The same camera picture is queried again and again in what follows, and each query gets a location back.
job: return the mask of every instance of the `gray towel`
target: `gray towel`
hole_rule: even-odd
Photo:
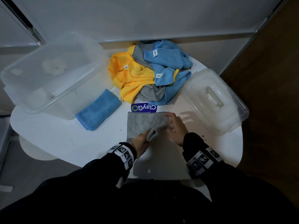
[[[128,112],[127,124],[127,142],[130,143],[134,137],[144,133],[148,129],[152,129],[147,141],[153,140],[159,135],[159,132],[166,129],[169,122],[169,117],[164,116],[166,112],[157,113],[132,113]]]
[[[142,101],[160,101],[165,93],[165,86],[145,85],[137,94],[137,98]]]
[[[139,42],[134,49],[132,57],[134,58],[135,62],[148,67],[149,69],[154,70],[152,67],[152,63],[147,62],[144,60],[144,50],[152,50],[154,43],[149,42]]]

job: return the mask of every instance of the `folded blue cloth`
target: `folded blue cloth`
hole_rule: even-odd
[[[88,131],[95,131],[121,105],[121,101],[109,90],[76,114],[76,118]]]
[[[180,90],[182,85],[191,76],[191,71],[182,71],[176,75],[176,82],[172,85],[166,86],[165,94],[160,101],[150,101],[149,105],[170,105],[174,100],[177,92]]]
[[[144,51],[144,60],[152,63],[155,76],[155,84],[164,86],[173,83],[173,75],[176,69],[187,69],[193,66],[189,55],[181,51],[181,49],[172,41],[162,40],[156,41],[153,50]]]

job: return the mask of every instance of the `black sleeve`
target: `black sleeve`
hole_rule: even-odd
[[[213,205],[220,211],[297,212],[277,188],[259,178],[246,176],[224,161],[217,161],[206,150],[208,147],[200,136],[188,133],[184,137],[183,156],[188,162],[202,151],[214,162],[209,168],[203,166],[205,171],[199,177],[207,185]]]
[[[127,146],[136,159],[136,151]],[[0,211],[1,215],[17,215],[26,212],[60,212],[65,209],[93,207],[92,201],[106,198],[113,200],[113,192],[118,180],[128,173],[123,161],[114,153],[95,159],[67,176],[44,181],[32,194],[18,200]]]

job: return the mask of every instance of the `storage bin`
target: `storage bin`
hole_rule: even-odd
[[[72,119],[112,88],[109,56],[90,37],[66,33],[1,72],[4,90],[28,113]]]
[[[232,132],[249,116],[240,98],[211,69],[193,73],[182,95],[213,135]]]

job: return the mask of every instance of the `brown surface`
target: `brown surface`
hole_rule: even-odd
[[[221,77],[250,111],[238,168],[299,208],[299,0],[289,0]]]

